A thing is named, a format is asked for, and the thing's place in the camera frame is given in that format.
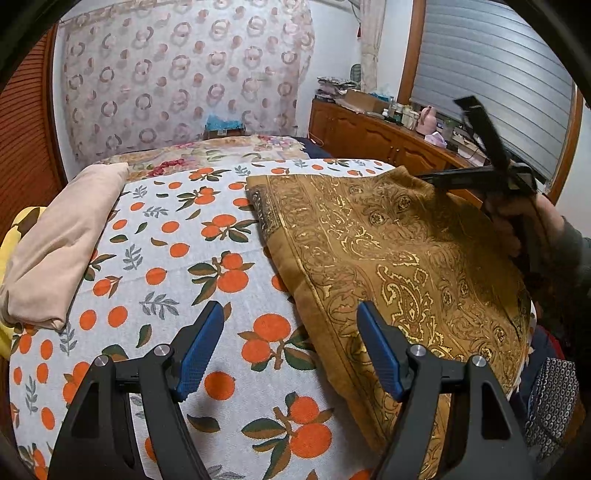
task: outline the wooden window frame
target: wooden window frame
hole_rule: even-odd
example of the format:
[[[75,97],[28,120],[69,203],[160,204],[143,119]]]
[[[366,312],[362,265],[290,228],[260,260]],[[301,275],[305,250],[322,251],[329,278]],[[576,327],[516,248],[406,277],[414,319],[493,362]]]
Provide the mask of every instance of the wooden window frame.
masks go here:
[[[414,0],[413,12],[411,14],[410,30],[408,32],[408,46],[406,57],[404,59],[404,69],[398,89],[398,103],[408,105],[413,93],[414,80],[417,76],[418,57],[421,53],[421,43],[423,42],[423,27],[425,25],[425,10],[427,0]],[[579,142],[579,133],[581,130],[581,120],[583,117],[583,95],[573,84],[573,94],[570,104],[569,125],[566,131],[566,137],[558,166],[554,177],[547,184],[546,196],[554,204],[558,202],[560,193],[564,188],[566,178],[569,176],[570,166],[573,164],[574,154]]]

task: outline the blue gripper pad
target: blue gripper pad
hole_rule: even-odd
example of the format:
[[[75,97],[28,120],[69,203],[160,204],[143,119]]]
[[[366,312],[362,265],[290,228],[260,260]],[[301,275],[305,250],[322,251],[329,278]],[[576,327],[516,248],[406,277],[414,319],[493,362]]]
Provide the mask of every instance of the blue gripper pad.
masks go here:
[[[190,393],[197,391],[222,334],[223,324],[223,309],[216,302],[181,362],[180,380],[176,389],[180,401],[186,400]]]
[[[366,302],[360,303],[357,308],[357,328],[382,388],[395,400],[401,401],[404,389],[400,383],[398,361]]]

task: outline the gold paisley fabric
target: gold paisley fabric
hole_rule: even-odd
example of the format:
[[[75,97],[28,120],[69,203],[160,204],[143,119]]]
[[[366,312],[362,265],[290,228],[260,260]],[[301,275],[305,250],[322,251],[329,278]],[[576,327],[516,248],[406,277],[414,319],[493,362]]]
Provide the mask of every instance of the gold paisley fabric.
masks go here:
[[[378,382],[356,326],[372,300],[412,343],[480,353],[505,392],[527,354],[530,300],[486,216],[404,167],[362,179],[248,177],[273,262],[335,390],[382,451],[400,405]],[[436,473],[449,414],[440,397],[422,478]]]

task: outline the dark blue cloth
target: dark blue cloth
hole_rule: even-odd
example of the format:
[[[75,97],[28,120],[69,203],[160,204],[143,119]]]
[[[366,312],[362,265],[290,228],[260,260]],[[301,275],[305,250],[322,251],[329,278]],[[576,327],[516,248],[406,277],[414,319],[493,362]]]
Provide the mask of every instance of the dark blue cloth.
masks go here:
[[[309,138],[304,137],[293,137],[298,142],[304,144],[304,152],[308,154],[310,158],[332,158],[332,155],[325,150],[322,150]]]
[[[541,327],[536,327],[534,336],[531,339],[531,347],[534,349],[530,355],[530,360],[521,372],[521,383],[519,391],[514,392],[509,399],[509,404],[515,413],[517,422],[523,430],[527,419],[527,408],[530,400],[531,391],[535,384],[535,379],[547,358],[557,358],[554,345],[550,341],[548,334]]]

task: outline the human hand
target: human hand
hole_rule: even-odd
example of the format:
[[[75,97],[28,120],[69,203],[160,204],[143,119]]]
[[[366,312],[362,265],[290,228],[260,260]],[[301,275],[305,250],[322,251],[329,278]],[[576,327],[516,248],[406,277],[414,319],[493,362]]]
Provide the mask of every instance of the human hand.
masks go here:
[[[564,218],[541,193],[535,197],[489,195],[485,201],[485,209],[491,214],[493,227],[510,257],[518,257],[522,247],[509,221],[513,217],[523,215],[532,220],[544,250],[556,244],[564,232]]]

